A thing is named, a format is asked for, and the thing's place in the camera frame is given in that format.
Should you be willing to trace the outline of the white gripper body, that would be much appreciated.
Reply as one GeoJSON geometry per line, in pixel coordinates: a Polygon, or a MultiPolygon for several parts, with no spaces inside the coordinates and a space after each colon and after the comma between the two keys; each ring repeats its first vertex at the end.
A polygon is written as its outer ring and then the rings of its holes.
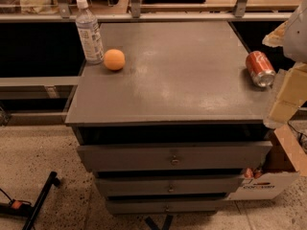
{"type": "Polygon", "coordinates": [[[307,0],[302,1],[288,20],[283,53],[293,61],[307,62],[307,0]]]}

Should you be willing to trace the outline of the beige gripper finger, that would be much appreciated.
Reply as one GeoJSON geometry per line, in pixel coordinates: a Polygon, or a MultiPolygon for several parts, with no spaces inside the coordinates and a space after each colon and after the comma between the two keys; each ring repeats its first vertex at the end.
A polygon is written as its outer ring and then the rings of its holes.
{"type": "Polygon", "coordinates": [[[280,24],[276,29],[263,38],[262,43],[272,48],[282,47],[287,24],[287,21],[280,24]]]}
{"type": "Polygon", "coordinates": [[[295,64],[275,76],[263,123],[276,129],[286,125],[307,102],[307,64],[295,64]]]}

